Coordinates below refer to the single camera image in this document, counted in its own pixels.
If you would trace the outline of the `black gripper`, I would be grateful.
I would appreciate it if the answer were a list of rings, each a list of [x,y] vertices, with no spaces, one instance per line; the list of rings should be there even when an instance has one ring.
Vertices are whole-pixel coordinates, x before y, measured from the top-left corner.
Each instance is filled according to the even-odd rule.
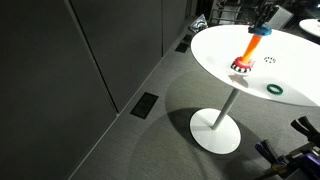
[[[274,8],[277,5],[278,0],[258,0],[255,9],[255,23],[254,28],[260,29],[262,27],[263,31],[272,31],[269,26],[269,20],[274,13]]]

